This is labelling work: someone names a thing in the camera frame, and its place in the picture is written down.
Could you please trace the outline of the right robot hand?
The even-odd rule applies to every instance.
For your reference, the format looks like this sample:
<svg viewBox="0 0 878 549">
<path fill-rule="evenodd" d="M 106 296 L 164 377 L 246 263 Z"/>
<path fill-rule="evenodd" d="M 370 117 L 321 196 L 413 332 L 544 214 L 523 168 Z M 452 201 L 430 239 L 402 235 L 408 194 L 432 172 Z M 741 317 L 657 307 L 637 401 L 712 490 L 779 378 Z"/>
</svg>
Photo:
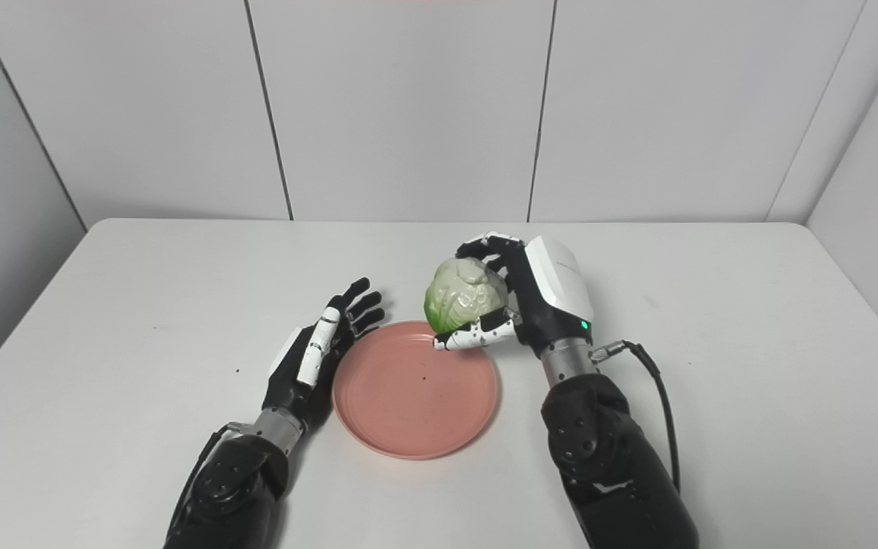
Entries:
<svg viewBox="0 0 878 549">
<path fill-rule="evenodd" d="M 461 244 L 457 259 L 477 259 L 494 272 L 504 271 L 515 307 L 504 305 L 433 338 L 436 350 L 486 347 L 516 339 L 537 357 L 563 339 L 589 344 L 594 319 L 581 268 L 571 250 L 556 239 L 530 241 L 487 232 Z"/>
</svg>

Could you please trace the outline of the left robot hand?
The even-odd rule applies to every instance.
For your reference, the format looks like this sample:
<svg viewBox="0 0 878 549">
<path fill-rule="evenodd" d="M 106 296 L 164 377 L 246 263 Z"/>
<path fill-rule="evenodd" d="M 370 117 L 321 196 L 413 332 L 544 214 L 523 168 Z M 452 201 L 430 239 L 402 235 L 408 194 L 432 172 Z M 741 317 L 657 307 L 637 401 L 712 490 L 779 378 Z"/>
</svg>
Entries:
<svg viewBox="0 0 878 549">
<path fill-rule="evenodd" d="M 332 408 L 332 383 L 339 362 L 356 342 L 383 323 L 383 296 L 370 289 L 370 279 L 357 279 L 335 295 L 310 326 L 288 340 L 278 358 L 261 409 L 281 410 L 304 427 L 326 421 Z"/>
</svg>

